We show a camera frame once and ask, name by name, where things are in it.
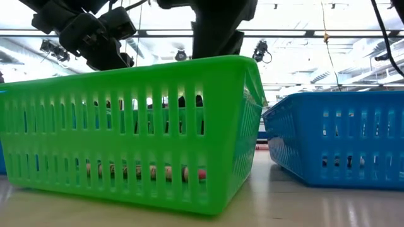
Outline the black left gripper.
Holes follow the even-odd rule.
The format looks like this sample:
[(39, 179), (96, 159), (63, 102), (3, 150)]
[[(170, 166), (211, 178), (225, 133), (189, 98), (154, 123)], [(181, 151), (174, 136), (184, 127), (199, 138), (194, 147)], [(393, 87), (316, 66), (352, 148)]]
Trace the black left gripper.
[(59, 34), (59, 43), (96, 71), (132, 67), (133, 58), (121, 52), (121, 43), (102, 22), (88, 13), (79, 14)]

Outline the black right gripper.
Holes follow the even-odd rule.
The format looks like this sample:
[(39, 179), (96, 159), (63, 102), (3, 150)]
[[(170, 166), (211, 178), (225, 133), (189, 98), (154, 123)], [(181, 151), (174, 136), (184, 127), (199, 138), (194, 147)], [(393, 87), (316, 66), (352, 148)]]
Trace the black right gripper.
[(196, 14), (193, 23), (193, 59), (214, 57), (221, 46), (219, 27), (213, 20), (223, 16), (234, 23), (249, 21), (254, 18), (257, 0), (157, 0), (162, 9), (190, 6)]

